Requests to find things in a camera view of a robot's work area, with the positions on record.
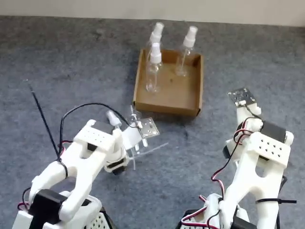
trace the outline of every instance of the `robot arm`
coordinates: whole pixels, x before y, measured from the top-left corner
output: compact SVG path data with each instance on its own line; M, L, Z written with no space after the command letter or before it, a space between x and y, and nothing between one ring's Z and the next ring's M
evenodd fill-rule
M234 213L238 203L248 194L254 194L256 201L261 199L277 199L284 169L287 167L290 145L293 134L270 122L258 118L260 108L248 89L240 89L229 93L237 106L237 121L244 129L251 131L242 141L242 145L233 152L233 139L228 140L227 148L232 159L238 161L232 184L225 192L219 204L221 227L234 229ZM264 170L262 177L255 168ZM278 213L276 201L257 203L258 229L274 228Z
M271 229L278 215L278 194L283 172L288 164L290 145L294 136L291 132L259 117L261 109L247 88L228 93L237 107L238 128L232 139L226 141L224 154L235 162L237 170L224 196L208 196L206 210L197 220L181 221L181 229L207 227L219 229ZM263 176L255 168L262 167ZM248 194L254 194L258 212L258 223L250 223L245 209L239 202Z
M100 128L100 124L95 120L88 121L61 155L68 176L76 177L74 190L61 194L49 190L66 178L63 165L58 161L52 162L33 179L29 194L30 210L19 211L13 229L36 229L42 226L46 229L74 229L75 227L69 225L76 225L75 222L80 218L82 225L78 224L77 228L83 228L88 219L96 217L99 213L97 209L99 210L102 204L89 196L92 182L103 167L107 172L113 172L126 166L129 162L126 150L135 147L145 135L145 130L142 133L141 126L139 127L141 122L131 124L134 128L128 127L125 131L115 128L108 133ZM90 198L93 201L83 206Z

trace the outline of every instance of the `gray carpet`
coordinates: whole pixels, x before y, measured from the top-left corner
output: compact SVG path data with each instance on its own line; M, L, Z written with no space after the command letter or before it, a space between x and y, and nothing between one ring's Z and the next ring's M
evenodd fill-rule
M12 227L16 205L31 180L56 157L24 82L29 79L56 140L61 116L85 102L107 103L124 115L132 100L139 49L155 21L0 17L0 225ZM163 44L178 47L189 23L164 21ZM91 194L120 229L173 229L183 213L199 208L199 194L220 192L210 175L225 163L224 141L235 125L227 92L248 86L263 117L295 135L281 197L282 228L299 228L305 212L305 29L191 23L196 47L205 56L203 110L194 119L154 115L162 133L137 160L136 171L115 176L102 171ZM71 139L89 119L106 121L105 109L87 107L66 121ZM228 167L220 176L233 178ZM55 187L71 190L68 179ZM256 220L252 197L243 201Z

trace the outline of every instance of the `cardboard tray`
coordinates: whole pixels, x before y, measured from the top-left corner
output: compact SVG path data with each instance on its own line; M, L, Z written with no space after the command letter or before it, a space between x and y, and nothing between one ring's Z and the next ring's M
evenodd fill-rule
M197 116L202 108L203 56L195 54L185 64L189 76L175 74L177 51L162 50L163 69L158 78L159 92L146 91L146 58L141 50L133 103L139 111Z

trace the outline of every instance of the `spray bottle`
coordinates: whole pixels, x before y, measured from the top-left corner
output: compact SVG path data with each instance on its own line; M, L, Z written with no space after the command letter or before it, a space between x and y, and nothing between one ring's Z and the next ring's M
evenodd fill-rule
M176 64L176 75L187 76L188 72L185 67L185 63L194 54L194 44L196 40L196 33L198 29L195 26L190 26L187 35L183 41L183 45L179 49L179 55Z
M158 92L158 77L162 69L162 55L160 43L153 43L150 53L150 60L146 66L146 90L149 92Z
M164 24L161 22L157 22L154 30L151 33L151 36L149 38L149 41L147 42L145 46L145 53L146 53L146 61L149 62L150 59L150 54L152 51L152 44L153 43L159 43L160 44L160 49L162 48L161 45L161 37L162 37L162 31L164 28Z

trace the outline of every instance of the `black cable tie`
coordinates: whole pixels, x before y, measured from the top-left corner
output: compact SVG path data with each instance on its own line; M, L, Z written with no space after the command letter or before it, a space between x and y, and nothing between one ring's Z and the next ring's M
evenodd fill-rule
M296 204L296 200L279 199L279 198L259 199L256 201L256 203L269 202L269 201L278 202L278 204Z

